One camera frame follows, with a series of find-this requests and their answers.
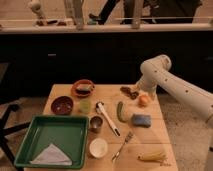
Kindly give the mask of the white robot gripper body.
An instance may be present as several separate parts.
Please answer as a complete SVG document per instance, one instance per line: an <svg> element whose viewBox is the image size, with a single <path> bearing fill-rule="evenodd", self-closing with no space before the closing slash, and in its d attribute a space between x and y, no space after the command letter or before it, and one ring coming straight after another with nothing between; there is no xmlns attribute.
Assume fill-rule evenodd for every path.
<svg viewBox="0 0 213 171"><path fill-rule="evenodd" d="M156 96L156 87L148 85L145 81L137 81L132 86L132 90L146 92L151 100L154 100Z"/></svg>

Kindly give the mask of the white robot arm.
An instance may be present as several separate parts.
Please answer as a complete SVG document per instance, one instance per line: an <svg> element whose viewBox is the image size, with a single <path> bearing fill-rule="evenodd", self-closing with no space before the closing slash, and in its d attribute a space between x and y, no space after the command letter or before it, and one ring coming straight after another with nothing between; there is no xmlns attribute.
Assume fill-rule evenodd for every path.
<svg viewBox="0 0 213 171"><path fill-rule="evenodd" d="M136 88L155 98L160 86L177 101L187 105L212 129L204 171L213 171L213 93L197 87L169 72L171 59L165 55L145 60L140 65L141 77Z"/></svg>

